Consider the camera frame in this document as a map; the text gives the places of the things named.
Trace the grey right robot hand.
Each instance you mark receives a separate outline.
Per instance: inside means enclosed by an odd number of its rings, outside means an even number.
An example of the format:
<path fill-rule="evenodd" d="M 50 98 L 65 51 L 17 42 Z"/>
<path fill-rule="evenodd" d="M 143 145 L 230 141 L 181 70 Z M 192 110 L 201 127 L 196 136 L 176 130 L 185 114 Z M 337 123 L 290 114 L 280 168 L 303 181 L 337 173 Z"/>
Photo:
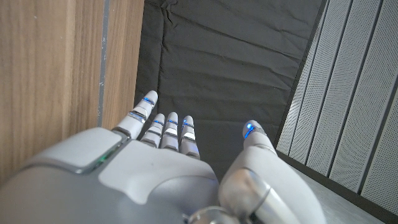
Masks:
<path fill-rule="evenodd" d="M 29 159 L 1 186 L 2 223 L 325 223 L 306 182 L 261 125 L 221 180 L 191 116 L 158 114 L 150 91 L 113 129 L 91 128 Z"/>

